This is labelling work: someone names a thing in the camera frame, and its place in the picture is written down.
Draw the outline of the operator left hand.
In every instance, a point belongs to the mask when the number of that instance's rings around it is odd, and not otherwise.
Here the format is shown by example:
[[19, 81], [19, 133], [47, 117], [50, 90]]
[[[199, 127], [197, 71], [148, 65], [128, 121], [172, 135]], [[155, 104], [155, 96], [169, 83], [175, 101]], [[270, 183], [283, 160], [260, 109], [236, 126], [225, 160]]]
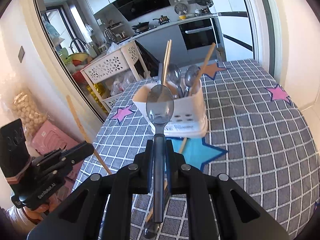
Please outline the operator left hand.
[[50, 204], [45, 203], [40, 205], [36, 210], [31, 210], [28, 207], [18, 209], [16, 206], [4, 211], [4, 217], [10, 224], [19, 230], [27, 230], [33, 228], [36, 224], [43, 220], [43, 213], [50, 210]]

